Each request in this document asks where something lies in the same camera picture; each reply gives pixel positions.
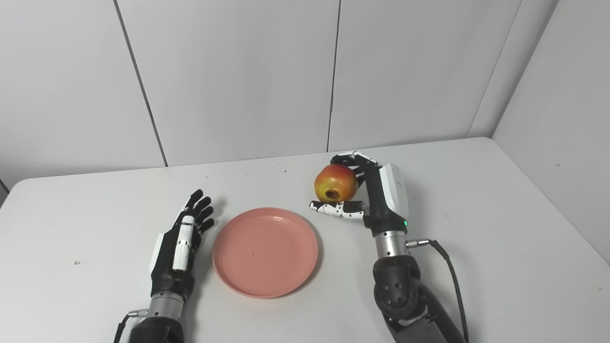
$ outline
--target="black robotic finger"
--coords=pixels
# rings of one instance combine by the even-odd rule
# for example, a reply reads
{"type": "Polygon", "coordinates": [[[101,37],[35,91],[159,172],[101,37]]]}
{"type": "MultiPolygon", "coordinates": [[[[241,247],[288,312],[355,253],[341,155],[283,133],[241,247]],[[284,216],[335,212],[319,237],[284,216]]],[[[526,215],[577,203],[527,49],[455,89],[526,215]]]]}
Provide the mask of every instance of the black robotic finger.
{"type": "Polygon", "coordinates": [[[195,203],[203,197],[203,191],[201,189],[196,190],[193,194],[191,194],[188,199],[187,204],[184,206],[184,209],[192,209],[195,206],[195,203]]]}
{"type": "Polygon", "coordinates": [[[212,203],[212,199],[210,197],[205,197],[205,198],[199,200],[199,202],[195,205],[195,213],[201,212],[201,210],[210,206],[211,203],[212,203]]]}
{"type": "Polygon", "coordinates": [[[212,218],[208,218],[203,223],[201,223],[201,225],[199,225],[199,226],[197,226],[197,224],[195,224],[195,227],[197,227],[197,232],[199,232],[199,234],[204,234],[212,226],[214,226],[214,219],[212,219],[212,218]]]}
{"type": "Polygon", "coordinates": [[[351,154],[337,154],[331,158],[331,164],[342,164],[347,167],[357,166],[357,162],[351,158],[351,154]]]}
{"type": "Polygon", "coordinates": [[[214,213],[214,208],[212,206],[208,206],[201,210],[201,212],[195,217],[195,226],[201,225],[201,223],[212,215],[212,213],[214,213]]]}

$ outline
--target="white wall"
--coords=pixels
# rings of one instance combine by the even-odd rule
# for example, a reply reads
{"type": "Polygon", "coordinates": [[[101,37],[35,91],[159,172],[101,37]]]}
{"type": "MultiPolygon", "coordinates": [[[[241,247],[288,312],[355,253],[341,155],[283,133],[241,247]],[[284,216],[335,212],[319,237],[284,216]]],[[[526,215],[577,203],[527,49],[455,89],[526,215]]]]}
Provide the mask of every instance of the white wall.
{"type": "Polygon", "coordinates": [[[608,18],[559,2],[493,138],[610,262],[608,18]]]}
{"type": "Polygon", "coordinates": [[[169,165],[326,151],[339,0],[120,0],[169,165]]]}
{"type": "MultiPolygon", "coordinates": [[[[336,73],[339,0],[119,3],[178,165],[488,134],[554,1],[343,0],[336,73]]],[[[2,1],[0,54],[7,186],[163,165],[111,0],[2,1]]]]}
{"type": "Polygon", "coordinates": [[[163,166],[112,1],[0,2],[0,179],[163,166]]]}
{"type": "Polygon", "coordinates": [[[330,150],[489,136],[553,3],[344,0],[330,150]]]}

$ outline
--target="silver metal cylinder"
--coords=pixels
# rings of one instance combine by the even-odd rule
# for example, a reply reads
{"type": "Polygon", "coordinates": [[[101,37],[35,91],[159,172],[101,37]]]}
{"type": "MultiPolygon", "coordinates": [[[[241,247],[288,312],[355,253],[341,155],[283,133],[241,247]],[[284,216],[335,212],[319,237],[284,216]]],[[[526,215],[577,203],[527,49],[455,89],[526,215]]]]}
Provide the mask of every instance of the silver metal cylinder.
{"type": "Polygon", "coordinates": [[[167,317],[180,320],[184,299],[174,292],[159,292],[152,296],[147,317],[167,317]]]}
{"type": "Polygon", "coordinates": [[[377,257],[406,255],[407,237],[404,231],[386,231],[375,236],[377,245],[377,257]]]}

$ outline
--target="cable connector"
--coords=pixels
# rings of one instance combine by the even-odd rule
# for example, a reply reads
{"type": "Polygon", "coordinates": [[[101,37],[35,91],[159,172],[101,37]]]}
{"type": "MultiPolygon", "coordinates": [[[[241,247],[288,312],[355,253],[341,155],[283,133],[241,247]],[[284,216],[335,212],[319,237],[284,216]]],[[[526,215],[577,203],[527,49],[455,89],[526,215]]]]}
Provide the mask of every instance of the cable connector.
{"type": "Polygon", "coordinates": [[[427,238],[424,239],[412,239],[406,242],[407,249],[423,247],[424,245],[430,244],[430,240],[427,238]]]}
{"type": "Polygon", "coordinates": [[[145,309],[135,309],[133,311],[129,311],[127,313],[129,318],[144,318],[148,316],[148,308],[145,309]]]}

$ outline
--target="prosthetic hand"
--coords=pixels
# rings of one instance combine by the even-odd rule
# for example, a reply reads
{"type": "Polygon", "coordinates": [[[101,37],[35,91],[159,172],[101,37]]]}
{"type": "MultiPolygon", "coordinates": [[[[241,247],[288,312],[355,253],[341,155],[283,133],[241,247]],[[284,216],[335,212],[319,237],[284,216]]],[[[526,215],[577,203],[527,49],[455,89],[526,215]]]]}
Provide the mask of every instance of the prosthetic hand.
{"type": "Polygon", "coordinates": [[[309,207],[319,213],[341,218],[362,219],[371,229],[378,260],[373,266],[374,296],[396,343],[464,343],[468,341],[461,295],[449,256],[435,240],[407,241],[409,209],[402,174],[392,164],[353,151],[335,155],[332,164],[343,164],[356,174],[358,185],[367,184],[369,206],[362,201],[323,203],[309,207]],[[408,248],[431,244],[450,265],[462,314],[464,336],[434,294],[420,281],[420,269],[408,248]]]}
{"type": "Polygon", "coordinates": [[[193,292],[193,263],[202,235],[214,225],[214,220],[209,218],[214,211],[211,202],[210,197],[204,198],[203,191],[198,189],[190,196],[171,229],[159,236],[155,247],[157,257],[151,271],[150,306],[127,314],[119,324],[115,343],[119,342],[130,317],[146,319],[132,329],[129,343],[184,343],[180,316],[185,301],[193,292]]]}

